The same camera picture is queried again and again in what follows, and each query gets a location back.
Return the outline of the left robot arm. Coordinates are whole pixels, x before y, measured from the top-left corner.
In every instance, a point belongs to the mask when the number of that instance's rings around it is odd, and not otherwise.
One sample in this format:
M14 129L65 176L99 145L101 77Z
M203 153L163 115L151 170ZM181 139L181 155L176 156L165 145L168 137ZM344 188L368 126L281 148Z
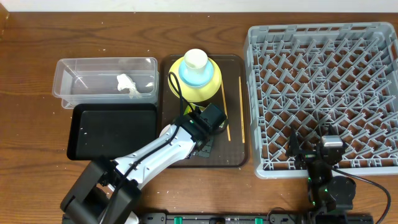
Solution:
M60 204L73 223L139 223L133 212L141 190L177 161L184 160L228 124L223 110L209 104L184 113L166 132L141 149L113 161L91 161Z

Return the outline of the green orange snack wrapper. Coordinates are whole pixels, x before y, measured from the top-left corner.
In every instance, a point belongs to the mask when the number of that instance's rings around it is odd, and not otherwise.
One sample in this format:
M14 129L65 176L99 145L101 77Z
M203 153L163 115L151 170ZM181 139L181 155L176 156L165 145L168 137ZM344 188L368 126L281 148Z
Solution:
M200 113L205 109L206 107L203 106L198 106L194 104L189 104L187 108L185 109L184 114L190 114L194 118L198 118L200 120Z

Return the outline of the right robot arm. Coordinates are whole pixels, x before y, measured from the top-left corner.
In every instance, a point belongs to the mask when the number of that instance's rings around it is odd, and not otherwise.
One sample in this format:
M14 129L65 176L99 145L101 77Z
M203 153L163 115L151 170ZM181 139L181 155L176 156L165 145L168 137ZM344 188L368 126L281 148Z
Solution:
M313 208L302 215L302 223L348 223L345 211L353 208L356 183L353 179L333 175L333 166L342 160L348 147L330 126L311 150L300 148L294 128L291 129L286 156L294 166L308 172L307 193Z

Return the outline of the white tissue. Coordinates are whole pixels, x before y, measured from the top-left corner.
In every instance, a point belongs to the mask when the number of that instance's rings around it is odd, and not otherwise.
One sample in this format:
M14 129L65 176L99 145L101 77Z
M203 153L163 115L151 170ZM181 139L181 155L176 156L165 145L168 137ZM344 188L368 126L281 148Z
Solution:
M130 98L139 97L141 93L137 90L136 83L133 82L133 80L129 76L123 73L121 75L118 75L116 78L118 81L118 91L129 90Z

